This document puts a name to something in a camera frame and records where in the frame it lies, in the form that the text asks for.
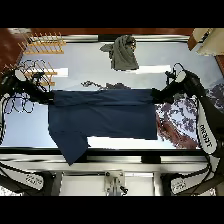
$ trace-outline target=metal bracket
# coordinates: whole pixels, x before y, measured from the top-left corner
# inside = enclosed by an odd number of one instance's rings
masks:
[[[107,196],[123,196],[127,194],[125,188],[125,173],[122,170],[105,172],[105,192]]]

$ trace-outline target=t-shirt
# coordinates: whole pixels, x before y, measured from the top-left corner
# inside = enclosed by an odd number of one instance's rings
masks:
[[[150,89],[53,92],[49,134],[69,165],[88,149],[87,137],[157,140]]]

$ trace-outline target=dark blue t-shirt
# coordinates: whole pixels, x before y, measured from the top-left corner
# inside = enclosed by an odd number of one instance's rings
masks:
[[[54,91],[49,133],[69,165],[88,149],[87,137],[157,139],[150,89]]]

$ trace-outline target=gray cloth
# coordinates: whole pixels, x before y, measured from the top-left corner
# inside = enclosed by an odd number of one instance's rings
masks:
[[[118,37],[114,44],[105,44],[100,48],[103,52],[109,52],[109,58],[112,59],[112,69],[126,71],[139,68],[130,45],[133,41],[135,42],[134,37],[125,35]]]

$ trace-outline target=t-shirt sleeve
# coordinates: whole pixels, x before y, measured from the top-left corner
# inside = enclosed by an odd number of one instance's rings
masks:
[[[53,132],[49,130],[66,162],[72,165],[88,149],[87,136],[80,132]]]

